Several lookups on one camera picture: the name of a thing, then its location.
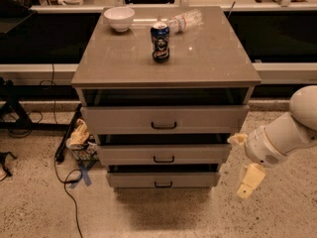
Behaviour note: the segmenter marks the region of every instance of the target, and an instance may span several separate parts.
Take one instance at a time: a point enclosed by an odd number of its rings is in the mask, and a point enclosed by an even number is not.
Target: gray tabletop
[[[74,87],[254,86],[261,79],[220,7],[199,7],[202,24],[170,36],[169,60],[153,60],[151,26],[192,7],[135,7],[127,32],[103,16],[72,80]]]

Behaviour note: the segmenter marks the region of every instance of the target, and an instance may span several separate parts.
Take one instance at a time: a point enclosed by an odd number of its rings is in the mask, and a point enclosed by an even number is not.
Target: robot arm
[[[317,145],[317,86],[296,91],[290,99],[289,112],[249,135],[238,134],[228,141],[244,146],[253,161],[237,192],[239,197],[247,198],[263,181],[264,167],[274,167],[297,150]]]

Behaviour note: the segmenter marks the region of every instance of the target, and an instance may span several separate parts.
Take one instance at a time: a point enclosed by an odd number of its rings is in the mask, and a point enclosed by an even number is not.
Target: drawer
[[[83,107],[91,134],[239,132],[249,106]]]
[[[231,145],[152,145],[98,146],[98,158],[103,166],[219,164],[229,157]]]
[[[219,178],[219,173],[107,174],[111,187],[211,187]]]

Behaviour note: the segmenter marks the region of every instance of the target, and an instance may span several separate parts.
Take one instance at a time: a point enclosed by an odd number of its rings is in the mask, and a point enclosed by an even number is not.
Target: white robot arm
[[[317,145],[317,86],[296,91],[289,112],[248,135],[246,155],[264,167],[274,167],[301,148]]]

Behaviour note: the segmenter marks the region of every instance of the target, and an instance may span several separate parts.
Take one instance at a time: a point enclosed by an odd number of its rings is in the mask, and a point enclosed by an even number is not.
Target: can lid
[[[162,22],[162,21],[157,21],[153,24],[153,28],[155,29],[164,29],[167,27],[167,23]]]

